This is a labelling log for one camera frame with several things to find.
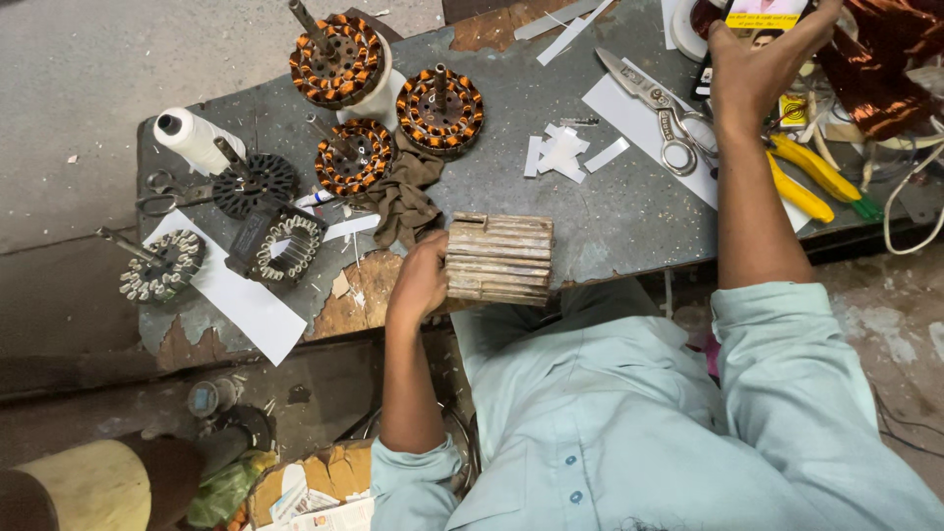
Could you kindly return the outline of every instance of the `blade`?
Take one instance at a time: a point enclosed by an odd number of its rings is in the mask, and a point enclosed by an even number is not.
[[[651,82],[603,48],[597,48],[597,55],[603,61],[603,65],[606,66],[607,70],[610,71],[610,74],[613,75],[613,79],[619,83],[619,86],[623,87],[631,96],[640,97],[652,106],[648,98],[649,89],[654,86]]]

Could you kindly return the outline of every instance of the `shirt sleeve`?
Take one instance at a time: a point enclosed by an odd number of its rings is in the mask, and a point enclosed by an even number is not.
[[[940,529],[944,506],[878,435],[859,358],[822,284],[712,296],[732,435],[843,529]]]
[[[394,452],[377,437],[370,454],[372,531],[446,528],[459,504],[449,480],[462,465],[452,436],[447,435],[446,442],[425,454]]]

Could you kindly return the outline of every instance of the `workbench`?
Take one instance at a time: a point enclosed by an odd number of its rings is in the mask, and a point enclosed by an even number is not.
[[[522,177],[529,135],[541,135],[548,123],[561,118],[594,117],[581,98],[605,74],[593,48],[605,48],[633,61],[675,94],[689,93],[698,65],[677,50],[666,50],[662,7],[658,0],[616,2],[570,45],[541,66],[535,59],[556,37],[552,30],[529,42],[514,41],[516,27],[569,2],[546,0],[516,4],[458,23],[455,26],[392,43],[394,68],[406,77],[443,62],[469,76],[485,103],[485,121],[474,147],[449,162],[440,180],[427,193],[443,211],[490,214],[549,215],[554,219],[552,288],[590,283],[615,276],[636,275],[716,257],[716,211],[636,146],[589,174],[582,184],[550,171],[537,179]],[[313,160],[320,140],[312,135],[305,114],[315,111],[334,122],[332,112],[317,109],[296,90],[288,72],[288,54],[295,35],[285,35],[286,74],[262,85],[190,107],[190,110],[240,137],[248,153],[274,153],[297,170],[300,195],[316,183]],[[187,163],[158,144],[152,128],[156,117],[141,123],[138,145],[138,189],[158,168],[171,171],[186,184],[205,183],[188,174]],[[599,153],[620,134],[602,120],[598,127],[581,128],[590,142],[581,162]],[[849,173],[858,174],[861,158],[851,149],[835,153]],[[826,231],[862,227],[864,222],[848,205],[828,197],[799,168],[782,163],[795,180],[822,197],[835,211],[829,226],[811,221],[800,238]],[[890,183],[877,184],[871,196],[885,202]],[[898,209],[895,216],[905,216]],[[183,212],[210,238],[228,248],[239,223],[212,203]],[[317,209],[329,224],[344,221],[339,202]],[[159,220],[140,217],[141,237]],[[355,264],[354,246],[344,239],[321,247],[312,270],[292,288],[273,288],[286,304],[310,322],[299,339],[308,342],[349,334],[384,324],[387,297],[396,281],[405,249],[377,249],[368,234],[357,236],[363,254]],[[333,279],[344,269],[365,304],[350,296],[329,297]],[[142,306],[140,331],[144,345],[158,356],[162,368],[191,367],[250,353],[253,345],[195,289],[186,290],[163,306]]]

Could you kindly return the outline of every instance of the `black device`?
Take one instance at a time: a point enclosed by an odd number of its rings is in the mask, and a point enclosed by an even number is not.
[[[760,49],[789,31],[812,10],[812,0],[728,0],[721,20],[746,47]],[[701,101],[708,98],[713,73],[709,52],[695,77],[692,99]]]
[[[259,283],[296,284],[314,260],[327,227],[323,219],[292,203],[261,197],[246,215],[224,262]]]

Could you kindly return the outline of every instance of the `yellow handle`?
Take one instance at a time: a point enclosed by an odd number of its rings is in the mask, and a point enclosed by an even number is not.
[[[770,135],[770,141],[775,145],[770,150],[771,153],[802,168],[830,196],[847,203],[862,198],[862,194],[859,194],[855,186],[852,186],[813,151],[793,142],[783,133]]]
[[[833,218],[835,218],[833,209],[829,208],[829,205],[813,195],[812,192],[787,177],[780,166],[777,165],[777,162],[773,160],[773,155],[769,151],[767,152],[767,160],[770,162],[773,183],[777,186],[780,197],[797,205],[797,208],[811,215],[814,219],[818,219],[823,223],[833,221]]]

